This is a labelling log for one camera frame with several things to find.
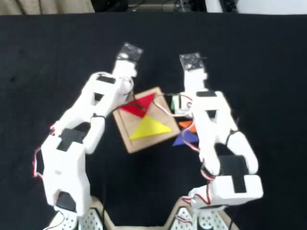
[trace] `wooden puzzle board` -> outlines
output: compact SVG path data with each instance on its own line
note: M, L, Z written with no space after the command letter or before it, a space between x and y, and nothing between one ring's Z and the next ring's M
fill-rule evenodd
M161 89L159 87L156 87L156 88L141 92L139 94L136 94L135 98L140 99L154 92L156 94L162 94ZM170 112L170 109L167 105L167 102L164 96L156 97L155 102L159 103L167 111ZM113 116L115 118L115 121L117 123L117 126L119 128L120 134L123 138L123 141L125 143L128 153L134 153L136 151L139 151L151 145L154 145L164 140L167 140L169 138L175 137L180 133L179 127L175 119L172 116L168 116L167 114L165 114L162 110L160 110L157 106L155 106L154 103L150 104L146 115L157 120L161 124L169 127L171 129L171 132L160 134L160 135L154 135L150 137L145 137L145 138L140 138L136 140L130 140L131 134L138 127L142 118L136 115L133 115L127 111L121 110L121 109L118 109L113 113Z

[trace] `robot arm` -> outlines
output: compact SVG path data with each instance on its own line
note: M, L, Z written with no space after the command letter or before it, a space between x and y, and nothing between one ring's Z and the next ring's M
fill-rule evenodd
M105 130L108 114L125 103L133 89L132 77L142 50L125 44L112 74L91 75L81 95L52 127L52 133L41 146L43 182L49 205L55 210L84 216L91 204L90 184L85 172L85 155L96 149ZM75 130L88 123L87 133Z
M198 53L181 55L185 92L192 99L173 98L175 113L193 119L199 136L199 159L202 174L210 181L189 192L193 209L223 209L261 198L263 190L257 158L231 116L224 95L206 88L207 74ZM225 145L232 154L221 155L216 144Z

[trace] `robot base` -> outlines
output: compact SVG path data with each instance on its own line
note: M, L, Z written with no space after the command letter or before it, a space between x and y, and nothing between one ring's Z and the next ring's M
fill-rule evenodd
M79 220L79 225L77 225L76 220L69 218L67 215L65 216L64 221L61 223L63 216L60 213L57 213L49 226L52 227L58 223L61 223L59 226L52 228L52 230L103 230L100 218L102 215L102 210L103 206L101 202L96 197L93 197L91 208L88 214ZM230 223L230 218L224 211L217 212L212 210L203 210L199 213L198 218L195 218L195 223L193 223L193 226L190 223L179 221L176 216L192 220L190 209L182 200L178 200L176 202L164 226L125 226L125 230L228 230ZM108 230L122 229L122 226L114 225L107 211L105 212L105 223ZM233 224L231 230L239 230L239 228Z

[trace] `black cloth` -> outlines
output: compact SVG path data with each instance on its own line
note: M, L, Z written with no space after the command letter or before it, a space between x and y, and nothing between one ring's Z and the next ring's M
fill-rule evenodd
M54 215L32 178L34 149L95 71L111 71L124 42L144 49L135 91L183 90L179 54L200 52L259 160L264 197L242 205L243 230L306 223L307 16L87 14L0 17L2 229L39 230ZM87 157L92 195L116 225L163 225L177 199L204 185L199 158L173 139L129 155L114 119Z

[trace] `black tape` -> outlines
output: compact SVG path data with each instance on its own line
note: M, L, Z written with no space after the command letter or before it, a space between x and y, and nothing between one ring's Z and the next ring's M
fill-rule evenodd
M76 212L76 202L73 200L72 196L66 192L60 192L56 206L65 210Z
M63 130L61 135L59 135L62 141L57 149L66 152L68 148L71 146L72 142L83 144L83 139L85 135L86 134L84 132L75 129L66 128Z
M196 96L198 97L216 97L216 93L214 91L198 91L196 92Z
M100 101L103 96L104 96L103 94L94 92L94 99L95 99L95 101Z
M221 176L231 176L235 193L246 193L244 175L248 175L245 158L237 155L218 156Z
M110 84L114 84L116 79L115 78L109 78L109 77L106 77L106 76L102 76L102 75L99 75L99 77L97 78L98 81L103 81L103 82L106 82L106 83L110 83Z
M179 100L179 109L181 109L181 95L178 95L178 100Z
M216 116L216 110L207 110L206 112L207 112L207 114L208 114L208 116L209 116L210 119L215 118L215 116Z

